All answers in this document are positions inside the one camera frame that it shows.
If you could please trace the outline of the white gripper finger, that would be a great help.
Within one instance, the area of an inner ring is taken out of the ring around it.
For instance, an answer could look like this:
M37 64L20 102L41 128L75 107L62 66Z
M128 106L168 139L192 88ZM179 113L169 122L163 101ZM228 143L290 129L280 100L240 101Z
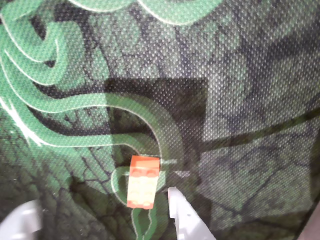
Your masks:
M192 205L176 187L169 187L169 217L174 219L178 240L212 240L213 234Z
M1 240L36 240L42 229L42 209L38 200L16 207L0 223Z

